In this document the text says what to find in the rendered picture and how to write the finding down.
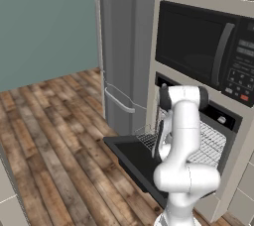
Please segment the black oven door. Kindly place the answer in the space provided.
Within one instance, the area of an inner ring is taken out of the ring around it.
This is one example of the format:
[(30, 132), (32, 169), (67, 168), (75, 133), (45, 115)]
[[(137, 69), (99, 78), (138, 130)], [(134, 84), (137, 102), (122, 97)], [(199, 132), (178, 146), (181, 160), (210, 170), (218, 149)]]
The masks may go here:
[(135, 136), (104, 137), (103, 141), (140, 189), (165, 208), (168, 194), (154, 185), (153, 173), (159, 163), (152, 158), (151, 151)]

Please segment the black built-in oven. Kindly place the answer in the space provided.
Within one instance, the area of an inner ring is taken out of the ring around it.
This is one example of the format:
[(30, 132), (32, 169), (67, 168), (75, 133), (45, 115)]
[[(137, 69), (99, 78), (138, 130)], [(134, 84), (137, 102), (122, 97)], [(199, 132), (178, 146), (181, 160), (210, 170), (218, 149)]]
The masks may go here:
[[(169, 112), (173, 111), (173, 107), (176, 104), (178, 98), (181, 100), (186, 100), (184, 96), (184, 87), (183, 86), (172, 86), (168, 79), (166, 79), (162, 74), (156, 74), (156, 84), (159, 86), (159, 108)], [(242, 122), (242, 117), (232, 112), (229, 112), (227, 109), (218, 106), (213, 102), (208, 100), (208, 92), (202, 87), (188, 86), (190, 91), (190, 101), (197, 102), (198, 112), (202, 112), (205, 116), (209, 118), (208, 123), (223, 135), (226, 136), (226, 144), (224, 146), (221, 158), (219, 160), (218, 171), (223, 172), (226, 161), (231, 152), (231, 148), (235, 141), (236, 134), (239, 130), (240, 124)], [(223, 116), (226, 118), (226, 123), (221, 124), (217, 119)], [(167, 126), (169, 122), (167, 120), (162, 120), (160, 122), (159, 138), (156, 142), (156, 152), (159, 148), (159, 145), (164, 140), (164, 135), (167, 131)]]

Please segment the grey fridge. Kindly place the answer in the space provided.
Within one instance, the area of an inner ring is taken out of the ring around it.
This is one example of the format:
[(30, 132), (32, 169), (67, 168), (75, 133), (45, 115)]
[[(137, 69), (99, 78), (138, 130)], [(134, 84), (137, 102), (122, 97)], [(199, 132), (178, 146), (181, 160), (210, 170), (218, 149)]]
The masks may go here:
[[(155, 0), (100, 0), (105, 119), (117, 134), (146, 125)], [(104, 88), (135, 113), (123, 111)]]

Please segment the black microwave oven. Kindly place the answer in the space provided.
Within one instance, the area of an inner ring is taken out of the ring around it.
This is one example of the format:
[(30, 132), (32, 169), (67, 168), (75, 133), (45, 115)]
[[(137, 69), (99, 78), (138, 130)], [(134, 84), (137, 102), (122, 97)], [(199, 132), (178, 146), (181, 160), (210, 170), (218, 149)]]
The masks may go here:
[(238, 23), (233, 36), (226, 66), (221, 70), (222, 94), (254, 107), (254, 19), (233, 15)]

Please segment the beige drawer cabinet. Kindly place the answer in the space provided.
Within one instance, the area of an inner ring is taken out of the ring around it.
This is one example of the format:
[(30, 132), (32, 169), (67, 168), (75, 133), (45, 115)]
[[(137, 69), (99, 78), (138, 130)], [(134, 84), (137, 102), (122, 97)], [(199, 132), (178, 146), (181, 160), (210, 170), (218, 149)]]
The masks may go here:
[(245, 226), (254, 226), (254, 153), (230, 202), (229, 212)]

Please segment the black microwave door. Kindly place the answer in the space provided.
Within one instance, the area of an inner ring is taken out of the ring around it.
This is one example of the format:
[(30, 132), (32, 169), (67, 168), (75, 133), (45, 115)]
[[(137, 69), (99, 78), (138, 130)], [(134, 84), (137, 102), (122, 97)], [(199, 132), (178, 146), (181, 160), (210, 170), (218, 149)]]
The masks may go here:
[(219, 39), (227, 23), (235, 27), (227, 42), (219, 71), (226, 66), (238, 20), (228, 13), (161, 1), (155, 60), (215, 89), (211, 73)]

